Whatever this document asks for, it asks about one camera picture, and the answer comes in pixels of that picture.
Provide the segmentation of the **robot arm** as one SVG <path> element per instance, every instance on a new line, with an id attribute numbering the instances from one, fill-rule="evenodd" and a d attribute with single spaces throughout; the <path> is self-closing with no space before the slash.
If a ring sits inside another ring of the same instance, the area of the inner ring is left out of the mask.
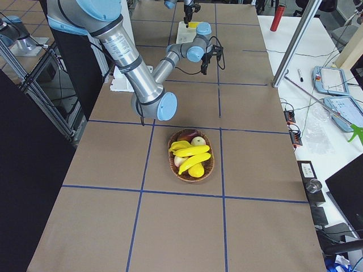
<path id="1" fill-rule="evenodd" d="M 164 5 L 168 9 L 173 9 L 176 6 L 176 3 L 178 0 L 164 0 Z M 194 13 L 197 13 L 200 11 L 201 6 L 199 5 L 198 1 L 194 0 L 183 0 L 184 6 L 184 24 L 188 28 L 189 23 L 192 21 L 192 17 Z"/>
<path id="2" fill-rule="evenodd" d="M 201 62 L 206 74 L 213 56 L 223 56 L 222 45 L 212 44 L 212 30 L 207 22 L 196 27 L 192 42 L 172 44 L 166 56 L 150 71 L 123 26 L 121 1 L 47 1 L 48 24 L 51 28 L 74 35 L 91 35 L 109 52 L 116 67 L 130 82 L 134 94 L 132 108 L 142 118 L 168 121 L 177 110 L 177 97 L 167 92 L 163 82 L 178 62 L 186 58 Z"/>

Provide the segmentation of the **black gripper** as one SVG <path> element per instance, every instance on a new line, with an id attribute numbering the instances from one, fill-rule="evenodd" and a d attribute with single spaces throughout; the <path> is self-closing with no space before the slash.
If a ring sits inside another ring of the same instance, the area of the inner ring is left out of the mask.
<path id="1" fill-rule="evenodd" d="M 188 27 L 188 17 L 191 17 L 194 12 L 199 12 L 201 6 L 198 2 L 184 2 L 184 24 Z"/>
<path id="2" fill-rule="evenodd" d="M 202 56 L 201 73 L 203 75 L 206 75 L 206 66 L 210 64 L 210 59 L 213 56 L 217 57 L 217 63 L 219 63 L 223 56 L 223 47 L 218 45 L 212 45 L 210 50 L 208 49 L 207 52 Z"/>

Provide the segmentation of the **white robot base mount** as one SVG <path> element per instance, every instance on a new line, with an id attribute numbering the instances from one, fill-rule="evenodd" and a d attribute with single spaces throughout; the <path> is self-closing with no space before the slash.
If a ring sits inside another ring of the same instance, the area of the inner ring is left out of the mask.
<path id="1" fill-rule="evenodd" d="M 113 71 L 113 79 L 110 85 L 110 90 L 113 92 L 134 92 L 134 89 L 126 76 L 122 74 L 116 66 Z"/>

